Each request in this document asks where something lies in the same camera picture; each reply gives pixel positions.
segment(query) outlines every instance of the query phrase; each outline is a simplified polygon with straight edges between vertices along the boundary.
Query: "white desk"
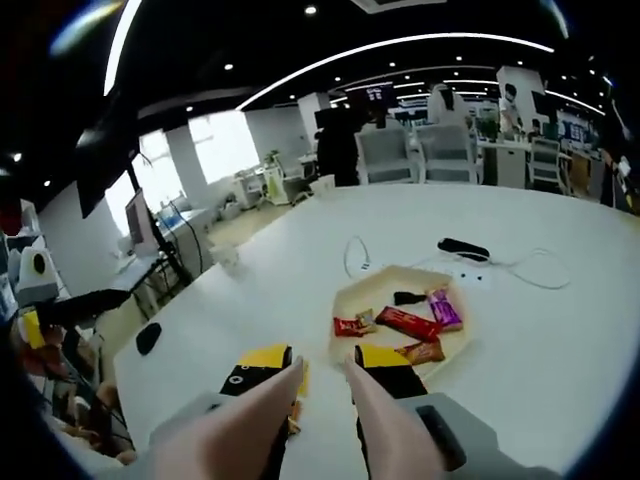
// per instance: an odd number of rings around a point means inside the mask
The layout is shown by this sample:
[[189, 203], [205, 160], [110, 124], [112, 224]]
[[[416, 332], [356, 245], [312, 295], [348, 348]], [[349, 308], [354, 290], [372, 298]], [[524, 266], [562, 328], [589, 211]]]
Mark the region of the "white desk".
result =
[[281, 478], [366, 479], [350, 392], [327, 355], [332, 300], [350, 283], [342, 255], [354, 234], [378, 264], [431, 257], [445, 236], [503, 260], [536, 247], [556, 252], [570, 270], [563, 290], [501, 270], [492, 270], [490, 289], [464, 289], [474, 340], [428, 388], [491, 425], [515, 460], [566, 471], [607, 420], [638, 351], [640, 226], [569, 197], [470, 185], [337, 189], [241, 246], [241, 280], [219, 265], [207, 271], [155, 317], [163, 333], [148, 356], [131, 340], [115, 358], [136, 448], [196, 395], [217, 392], [246, 349], [289, 342], [310, 359], [310, 395]]
[[[502, 142], [478, 141], [478, 148], [496, 151], [498, 186], [520, 188], [526, 187], [527, 153], [531, 153], [531, 143], [504, 140]], [[560, 152], [559, 157], [569, 160], [571, 157]]]

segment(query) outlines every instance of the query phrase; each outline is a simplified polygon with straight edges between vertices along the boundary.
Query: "screen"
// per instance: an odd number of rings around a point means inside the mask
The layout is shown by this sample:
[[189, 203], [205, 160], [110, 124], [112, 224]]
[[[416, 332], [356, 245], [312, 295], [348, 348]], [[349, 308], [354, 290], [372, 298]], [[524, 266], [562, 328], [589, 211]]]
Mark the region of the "screen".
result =
[[127, 221], [129, 223], [129, 232], [131, 235], [131, 244], [148, 245], [155, 247], [155, 238], [151, 229], [151, 218], [147, 203], [144, 201], [142, 190], [138, 190], [131, 201], [127, 204]]

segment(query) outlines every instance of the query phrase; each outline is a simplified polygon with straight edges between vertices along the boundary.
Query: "curved ceiling light strip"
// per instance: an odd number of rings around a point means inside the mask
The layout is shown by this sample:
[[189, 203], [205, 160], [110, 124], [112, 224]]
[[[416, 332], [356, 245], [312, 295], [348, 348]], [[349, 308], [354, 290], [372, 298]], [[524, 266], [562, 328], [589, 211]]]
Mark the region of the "curved ceiling light strip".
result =
[[351, 90], [357, 90], [359, 88], [365, 88], [367, 87], [367, 85], [360, 85], [360, 86], [356, 86], [354, 87], [353, 85], [358, 85], [361, 82], [372, 82], [374, 80], [379, 80], [381, 78], [387, 78], [387, 77], [398, 77], [400, 75], [404, 75], [406, 73], [416, 73], [416, 72], [427, 72], [430, 70], [445, 70], [447, 68], [455, 68], [456, 70], [460, 70], [460, 69], [476, 69], [476, 70], [490, 70], [490, 71], [495, 71], [495, 67], [487, 67], [485, 65], [437, 65], [435, 67], [420, 67], [420, 68], [411, 68], [409, 70], [399, 70], [397, 72], [389, 72], [389, 73], [383, 73], [381, 75], [375, 75], [373, 77], [367, 77], [367, 78], [361, 78], [360, 80], [356, 80], [355, 82], [351, 82], [351, 83], [347, 83], [345, 85], [340, 85], [339, 87], [334, 88], [333, 90], [329, 90], [331, 91], [340, 91], [340, 90], [344, 90], [346, 92], [349, 92]]
[[111, 43], [111, 51], [109, 52], [109, 61], [107, 62], [107, 73], [104, 77], [104, 96], [109, 95], [109, 92], [116, 83], [116, 74], [118, 73], [118, 65], [120, 64], [120, 55], [122, 55], [122, 49], [124, 48], [124, 41], [127, 39], [127, 34], [133, 23], [133, 19], [138, 13], [138, 8], [142, 0], [129, 0], [124, 6], [116, 33], [113, 36], [113, 42]]
[[422, 35], [413, 35], [413, 36], [410, 36], [410, 37], [393, 38], [391, 40], [384, 40], [382, 42], [370, 43], [369, 45], [363, 45], [362, 47], [353, 48], [351, 50], [347, 50], [346, 52], [338, 53], [336, 55], [332, 55], [332, 56], [327, 57], [327, 58], [325, 58], [323, 60], [320, 60], [320, 61], [317, 61], [315, 63], [312, 63], [311, 65], [307, 65], [306, 67], [301, 68], [300, 70], [298, 70], [296, 72], [293, 72], [292, 74], [287, 75], [284, 78], [281, 78], [277, 82], [272, 83], [268, 87], [263, 88], [258, 93], [256, 93], [252, 97], [248, 98], [247, 100], [242, 102], [240, 105], [238, 105], [236, 107], [236, 110], [238, 110], [238, 111], [242, 110], [246, 106], [250, 105], [251, 103], [255, 102], [257, 99], [262, 97], [263, 95], [266, 95], [267, 93], [275, 90], [279, 86], [284, 85], [285, 83], [293, 80], [294, 78], [299, 77], [300, 75], [303, 75], [303, 74], [305, 74], [307, 72], [310, 72], [311, 70], [314, 70], [314, 69], [316, 69], [318, 67], [321, 67], [323, 65], [326, 65], [328, 63], [335, 62], [336, 60], [340, 60], [341, 58], [349, 57], [351, 55], [355, 55], [356, 53], [366, 52], [367, 50], [373, 50], [375, 48], [387, 47], [389, 45], [395, 45], [395, 44], [398, 44], [398, 43], [416, 42], [416, 41], [420, 41], [420, 40], [433, 40], [433, 39], [439, 39], [439, 38], [480, 38], [480, 39], [484, 39], [484, 40], [498, 40], [498, 41], [501, 41], [501, 42], [516, 43], [518, 45], [523, 45], [525, 47], [535, 48], [535, 49], [542, 50], [542, 51], [547, 52], [547, 53], [553, 53], [554, 52], [553, 48], [547, 47], [545, 45], [540, 45], [539, 43], [529, 42], [528, 40], [522, 40], [520, 38], [505, 37], [503, 35], [492, 35], [492, 34], [488, 34], [488, 33], [466, 33], [466, 32], [427, 33], [427, 34], [422, 34]]
[[558, 98], [566, 100], [567, 102], [576, 103], [576, 104], [580, 105], [581, 107], [588, 108], [589, 110], [592, 110], [592, 111], [594, 111], [596, 113], [599, 113], [602, 116], [605, 115], [605, 113], [602, 110], [598, 110], [596, 107], [592, 107], [591, 105], [588, 105], [588, 104], [586, 104], [584, 102], [581, 102], [580, 100], [576, 100], [575, 98], [568, 97], [566, 95], [562, 95], [561, 93], [552, 92], [551, 90], [545, 90], [545, 93], [548, 93], [549, 95], [554, 95], [554, 96], [556, 96]]

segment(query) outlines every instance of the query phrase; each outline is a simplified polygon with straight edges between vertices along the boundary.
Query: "hand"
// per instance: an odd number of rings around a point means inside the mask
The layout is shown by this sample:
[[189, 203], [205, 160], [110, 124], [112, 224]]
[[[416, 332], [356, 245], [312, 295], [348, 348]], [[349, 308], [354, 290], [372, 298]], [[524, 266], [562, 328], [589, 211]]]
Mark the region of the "hand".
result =
[[62, 328], [54, 327], [43, 333], [42, 336], [46, 345], [34, 350], [22, 339], [17, 325], [19, 321], [19, 319], [16, 320], [11, 328], [11, 343], [25, 371], [31, 375], [44, 377], [48, 370], [66, 378], [69, 372], [62, 361], [60, 352], [60, 345], [64, 336]]

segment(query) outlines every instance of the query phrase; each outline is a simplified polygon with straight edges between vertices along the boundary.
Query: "tray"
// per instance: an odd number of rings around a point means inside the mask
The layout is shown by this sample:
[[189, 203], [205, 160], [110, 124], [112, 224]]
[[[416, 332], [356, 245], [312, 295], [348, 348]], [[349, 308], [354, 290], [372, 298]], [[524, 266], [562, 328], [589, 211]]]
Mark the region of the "tray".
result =
[[[439, 335], [446, 357], [445, 360], [413, 367], [420, 378], [426, 380], [435, 372], [444, 368], [451, 359], [467, 346], [471, 339], [471, 318], [463, 302], [460, 290], [453, 281], [453, 277], [426, 270], [388, 266], [339, 290], [333, 302], [333, 316], [352, 319], [355, 318], [356, 314], [369, 308], [372, 308], [374, 316], [377, 316], [385, 306], [393, 306], [393, 293], [396, 291], [422, 294], [425, 290], [443, 285], [448, 287], [449, 301], [458, 315], [460, 315], [464, 328], [459, 332], [447, 332]], [[433, 313], [427, 302], [396, 308], [424, 318], [433, 319]], [[398, 348], [418, 342], [412, 337], [383, 325], [378, 325], [377, 332], [366, 334], [363, 337], [336, 337], [333, 333], [333, 322], [330, 322], [330, 325], [329, 355], [336, 364], [342, 363], [348, 355], [352, 355], [354, 347], [361, 343]]]

